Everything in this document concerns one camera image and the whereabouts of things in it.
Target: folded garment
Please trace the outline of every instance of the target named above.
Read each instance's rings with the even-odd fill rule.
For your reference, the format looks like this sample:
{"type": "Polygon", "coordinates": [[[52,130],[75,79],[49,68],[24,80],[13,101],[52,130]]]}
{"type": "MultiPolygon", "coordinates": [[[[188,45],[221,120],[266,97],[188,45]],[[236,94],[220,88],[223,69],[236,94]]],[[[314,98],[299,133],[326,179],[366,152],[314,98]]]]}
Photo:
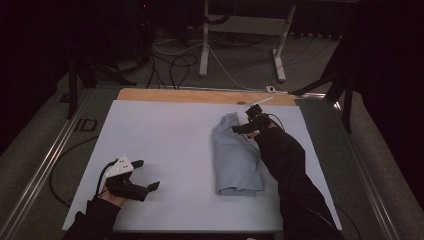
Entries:
{"type": "Polygon", "coordinates": [[[213,129],[216,191],[220,195],[255,196],[263,190],[257,171],[260,152],[244,135],[236,134],[237,113],[229,113],[213,129]]]}

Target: folded cloth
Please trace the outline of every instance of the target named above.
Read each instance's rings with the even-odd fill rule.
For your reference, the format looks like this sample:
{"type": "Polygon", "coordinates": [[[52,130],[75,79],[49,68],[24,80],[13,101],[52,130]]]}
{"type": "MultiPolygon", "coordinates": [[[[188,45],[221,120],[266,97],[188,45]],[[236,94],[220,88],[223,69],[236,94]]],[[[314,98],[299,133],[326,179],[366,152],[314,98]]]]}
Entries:
{"type": "Polygon", "coordinates": [[[236,134],[237,113],[229,113],[213,129],[216,191],[227,196],[256,196],[263,190],[257,164],[260,152],[244,135],[236,134]]]}

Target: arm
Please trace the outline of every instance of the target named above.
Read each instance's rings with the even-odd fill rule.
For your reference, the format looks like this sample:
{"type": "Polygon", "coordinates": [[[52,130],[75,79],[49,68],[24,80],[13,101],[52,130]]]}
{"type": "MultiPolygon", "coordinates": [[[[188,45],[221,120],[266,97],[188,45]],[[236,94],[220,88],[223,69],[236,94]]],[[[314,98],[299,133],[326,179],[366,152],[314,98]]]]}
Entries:
{"type": "Polygon", "coordinates": [[[278,182],[284,239],[340,239],[324,197],[306,175],[302,146],[274,124],[250,136],[278,182]]]}
{"type": "Polygon", "coordinates": [[[62,239],[94,240],[110,236],[116,217],[125,201],[125,198],[115,197],[108,191],[93,201],[88,201],[86,214],[78,212],[75,215],[74,223],[62,239]]]}

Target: gray carpet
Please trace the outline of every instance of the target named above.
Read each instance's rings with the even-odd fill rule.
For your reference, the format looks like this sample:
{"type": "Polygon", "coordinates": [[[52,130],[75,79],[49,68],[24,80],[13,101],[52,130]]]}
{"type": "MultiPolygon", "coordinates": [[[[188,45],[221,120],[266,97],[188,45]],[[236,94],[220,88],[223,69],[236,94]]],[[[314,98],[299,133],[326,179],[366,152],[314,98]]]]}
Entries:
{"type": "MultiPolygon", "coordinates": [[[[262,40],[259,36],[238,35],[248,41],[262,40]]],[[[167,39],[159,37],[157,42],[167,39]]],[[[247,47],[219,48],[211,43],[214,53],[225,67],[232,80],[228,77],[214,58],[209,55],[208,75],[199,77],[199,64],[191,66],[187,78],[180,88],[243,88],[265,89],[267,85],[291,91],[299,89],[317,80],[331,54],[337,46],[337,41],[321,37],[290,37],[283,50],[283,63],[287,81],[280,84],[275,80],[275,71],[271,56],[272,48],[277,46],[276,37],[267,37],[260,43],[247,47]]],[[[200,41],[190,41],[189,46],[200,44],[200,41]]],[[[175,53],[189,46],[178,41],[166,41],[155,45],[160,51],[175,53]]],[[[193,54],[200,58],[200,47],[194,47],[184,54],[193,54]]],[[[173,57],[158,55],[172,61],[173,57]]],[[[192,62],[194,58],[186,57],[192,62]]],[[[170,79],[170,64],[155,59],[158,76],[152,80],[151,88],[158,87],[162,81],[172,91],[170,79]]],[[[121,66],[132,63],[121,62],[121,66]]],[[[186,74],[187,68],[173,67],[174,82],[179,83],[186,74]]],[[[144,88],[148,82],[151,69],[143,68],[127,79],[137,82],[136,87],[144,88]]],[[[122,86],[104,76],[98,76],[98,87],[90,91],[90,96],[81,108],[78,118],[97,120],[94,132],[73,132],[62,151],[64,153],[72,146],[97,136],[107,116],[110,104],[116,99],[122,86]]],[[[59,103],[63,93],[67,92],[66,77],[59,83],[58,92],[39,110],[28,126],[15,139],[12,145],[0,159],[0,222],[3,225],[7,216],[19,200],[26,184],[41,164],[50,147],[66,123],[68,106],[59,103]]],[[[315,93],[325,93],[329,85],[315,89],[315,93]]],[[[299,99],[297,104],[305,116],[308,130],[314,147],[320,159],[326,180],[330,187],[344,228],[346,239],[385,239],[384,231],[376,217],[375,209],[370,204],[369,193],[364,190],[366,183],[357,169],[356,160],[363,158],[366,169],[370,172],[373,184],[378,189],[379,196],[387,207],[399,239],[424,239],[421,229],[424,227],[424,217],[418,204],[412,197],[393,157],[379,135],[372,120],[364,109],[361,98],[354,95],[352,108],[352,134],[344,132],[340,126],[337,112],[331,104],[314,99],[299,99]]],[[[71,201],[78,187],[91,151],[95,145],[93,139],[69,151],[60,158],[53,175],[53,186],[58,195],[66,201],[71,201]]],[[[51,194],[46,181],[29,210],[15,239],[59,239],[63,234],[62,224],[67,214],[67,207],[57,201],[51,194]]]]}

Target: black sleeve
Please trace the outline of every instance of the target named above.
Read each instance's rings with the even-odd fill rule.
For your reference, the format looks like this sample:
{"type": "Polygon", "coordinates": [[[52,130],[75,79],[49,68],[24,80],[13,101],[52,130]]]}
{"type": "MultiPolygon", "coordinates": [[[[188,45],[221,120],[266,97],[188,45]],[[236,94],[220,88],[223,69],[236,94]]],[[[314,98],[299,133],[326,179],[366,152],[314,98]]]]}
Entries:
{"type": "Polygon", "coordinates": [[[321,192],[305,172],[305,151],[282,129],[273,127],[255,137],[261,159],[278,182],[284,239],[340,239],[321,192]]]}
{"type": "Polygon", "coordinates": [[[121,208],[103,199],[87,202],[84,215],[78,212],[62,240],[104,239],[113,233],[113,225],[121,208]]]}

